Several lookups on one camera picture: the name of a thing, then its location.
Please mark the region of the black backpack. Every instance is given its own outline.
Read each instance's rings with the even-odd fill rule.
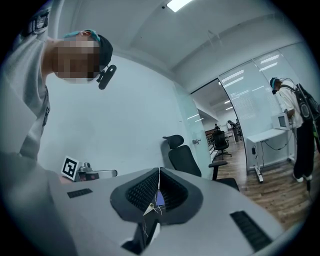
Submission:
[[[315,99],[308,93],[300,83],[295,88],[288,85],[281,85],[280,88],[287,88],[294,92],[296,100],[300,108],[300,113],[304,121],[314,120],[316,121],[320,117],[319,105]]]

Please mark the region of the glass door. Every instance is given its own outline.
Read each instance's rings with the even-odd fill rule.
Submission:
[[[196,104],[181,85],[177,83],[174,85],[187,134],[187,138],[184,138],[184,144],[190,147],[193,158],[200,168],[202,178],[212,179],[213,169],[208,167],[211,164],[211,157],[207,137]]]

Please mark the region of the baseball cap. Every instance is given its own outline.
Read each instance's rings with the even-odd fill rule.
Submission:
[[[104,36],[98,34],[98,37],[100,38],[99,65],[102,70],[110,63],[114,48]]]
[[[112,47],[111,43],[102,35],[97,34],[97,32],[93,29],[84,29],[84,31],[91,32],[91,37],[99,42],[99,65],[100,70],[103,70],[111,61],[112,53],[114,48]],[[74,31],[68,33],[63,36],[63,38],[71,38],[78,35],[81,31]]]

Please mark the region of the white shirt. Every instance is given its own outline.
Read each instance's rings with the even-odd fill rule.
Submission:
[[[295,88],[295,85],[291,81],[288,81],[288,80],[283,82],[283,85]],[[292,116],[292,119],[295,122],[296,128],[301,127],[304,120],[301,117],[300,108],[299,108],[297,97],[296,97],[295,93],[293,91],[291,91],[289,88],[280,88],[278,93],[283,98],[283,101],[286,105],[286,109],[288,111],[294,110],[294,115]]]

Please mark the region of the black mesh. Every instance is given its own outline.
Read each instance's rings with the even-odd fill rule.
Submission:
[[[236,211],[231,213],[230,216],[255,252],[260,251],[272,242],[272,240],[245,211]]]
[[[167,212],[179,207],[188,198],[188,190],[163,171],[160,171],[160,191]]]
[[[158,182],[159,173],[155,172],[138,184],[129,188],[125,193],[125,197],[131,204],[145,212],[150,205],[150,202],[155,197],[158,190]]]

